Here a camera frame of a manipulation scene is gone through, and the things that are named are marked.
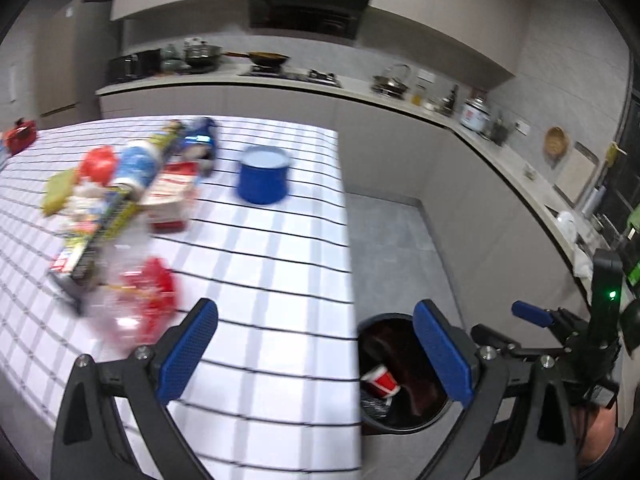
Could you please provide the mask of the person right hand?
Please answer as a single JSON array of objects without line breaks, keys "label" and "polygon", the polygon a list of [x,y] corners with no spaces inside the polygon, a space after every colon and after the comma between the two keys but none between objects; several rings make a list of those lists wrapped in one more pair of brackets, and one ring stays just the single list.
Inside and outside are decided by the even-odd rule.
[{"label": "person right hand", "polygon": [[579,472],[593,468],[604,460],[617,442],[618,406],[572,408]]}]

